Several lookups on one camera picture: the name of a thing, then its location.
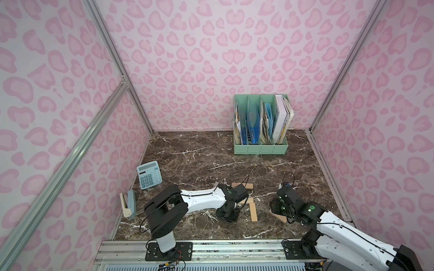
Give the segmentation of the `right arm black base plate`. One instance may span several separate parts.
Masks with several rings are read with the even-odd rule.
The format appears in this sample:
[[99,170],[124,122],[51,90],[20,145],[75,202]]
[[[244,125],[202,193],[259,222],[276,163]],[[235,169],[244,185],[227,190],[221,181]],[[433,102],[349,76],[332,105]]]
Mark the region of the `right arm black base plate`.
[[287,260],[322,260],[314,246],[303,241],[281,241],[285,257]]

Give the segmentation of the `wooden block slanted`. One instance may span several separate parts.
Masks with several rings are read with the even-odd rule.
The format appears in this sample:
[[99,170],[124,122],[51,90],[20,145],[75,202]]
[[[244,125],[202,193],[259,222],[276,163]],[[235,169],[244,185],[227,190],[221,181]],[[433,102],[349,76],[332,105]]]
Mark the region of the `wooden block slanted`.
[[283,216],[283,215],[277,215],[273,212],[270,211],[270,213],[273,215],[273,217],[277,218],[279,221],[281,221],[282,223],[287,223],[287,217]]

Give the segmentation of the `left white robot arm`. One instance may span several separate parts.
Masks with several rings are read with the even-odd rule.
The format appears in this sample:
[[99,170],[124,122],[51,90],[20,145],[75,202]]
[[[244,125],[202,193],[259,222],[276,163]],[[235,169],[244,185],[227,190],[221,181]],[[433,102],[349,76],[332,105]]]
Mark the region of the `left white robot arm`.
[[165,254],[176,247],[174,229],[185,215],[214,209],[217,218],[235,222],[240,213],[237,205],[246,202],[248,197],[248,190],[242,184],[236,187],[218,184],[211,189],[196,191],[170,185],[145,205],[144,220],[148,223],[151,238]]

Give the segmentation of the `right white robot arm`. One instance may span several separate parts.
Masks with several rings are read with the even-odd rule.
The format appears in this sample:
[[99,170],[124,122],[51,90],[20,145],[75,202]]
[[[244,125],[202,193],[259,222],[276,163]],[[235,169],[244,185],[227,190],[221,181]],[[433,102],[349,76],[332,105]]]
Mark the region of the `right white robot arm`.
[[415,252],[407,246],[394,247],[341,220],[316,202],[304,202],[295,189],[283,182],[270,203],[273,214],[287,222],[308,227],[299,242],[305,257],[315,254],[352,271],[420,271]]

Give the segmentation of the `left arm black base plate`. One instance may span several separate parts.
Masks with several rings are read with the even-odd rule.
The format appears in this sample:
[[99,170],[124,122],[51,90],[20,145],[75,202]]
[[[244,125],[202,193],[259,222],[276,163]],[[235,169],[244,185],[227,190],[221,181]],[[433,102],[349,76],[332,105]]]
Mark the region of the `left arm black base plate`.
[[147,244],[145,260],[147,262],[170,262],[174,260],[191,261],[193,252],[192,242],[176,242],[174,248],[161,252],[157,242]]

